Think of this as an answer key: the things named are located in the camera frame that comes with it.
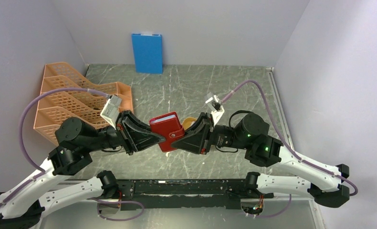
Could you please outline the yellow oval tray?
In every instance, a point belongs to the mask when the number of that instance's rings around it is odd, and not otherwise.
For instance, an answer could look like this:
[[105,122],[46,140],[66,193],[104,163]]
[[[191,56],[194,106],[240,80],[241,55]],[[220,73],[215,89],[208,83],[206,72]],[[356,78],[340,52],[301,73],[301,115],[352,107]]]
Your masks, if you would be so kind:
[[195,122],[196,122],[196,118],[194,117],[187,117],[183,123],[182,123],[182,126],[185,130],[187,130],[188,128],[190,128]]

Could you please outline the red leather card holder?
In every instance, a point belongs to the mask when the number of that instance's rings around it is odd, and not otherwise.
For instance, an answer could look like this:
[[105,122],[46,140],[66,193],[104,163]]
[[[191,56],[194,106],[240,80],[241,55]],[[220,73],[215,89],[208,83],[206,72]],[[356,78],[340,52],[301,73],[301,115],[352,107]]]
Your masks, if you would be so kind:
[[149,125],[152,132],[165,138],[164,142],[158,144],[164,153],[175,150],[171,144],[185,135],[185,130],[176,112],[152,118],[149,121]]

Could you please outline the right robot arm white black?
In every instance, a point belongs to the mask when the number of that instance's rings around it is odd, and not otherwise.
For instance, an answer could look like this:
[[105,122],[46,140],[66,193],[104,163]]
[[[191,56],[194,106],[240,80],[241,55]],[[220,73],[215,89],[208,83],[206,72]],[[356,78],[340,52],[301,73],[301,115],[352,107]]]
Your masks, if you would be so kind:
[[210,114],[201,113],[185,135],[171,146],[198,155],[207,154],[212,146],[243,149],[250,163],[290,173],[290,176],[273,176],[249,172],[243,190],[251,198],[270,193],[299,195],[329,208],[338,208],[350,199],[349,187],[341,179],[342,175],[348,175],[348,166],[329,166],[293,154],[281,140],[268,135],[270,126],[259,115],[242,113],[245,116],[235,127],[214,125]]

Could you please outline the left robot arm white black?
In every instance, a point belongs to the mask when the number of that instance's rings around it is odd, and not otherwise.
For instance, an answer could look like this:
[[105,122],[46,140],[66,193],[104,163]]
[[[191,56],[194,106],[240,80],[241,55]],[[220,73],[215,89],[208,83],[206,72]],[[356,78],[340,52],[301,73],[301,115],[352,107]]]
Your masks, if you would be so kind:
[[165,141],[129,111],[118,115],[115,126],[100,129],[71,117],[55,135],[59,144],[40,168],[11,190],[0,193],[0,229],[29,229],[43,217],[73,203],[113,198],[119,186],[108,170],[67,188],[55,190],[55,186],[88,166],[93,151],[121,147],[132,155]]

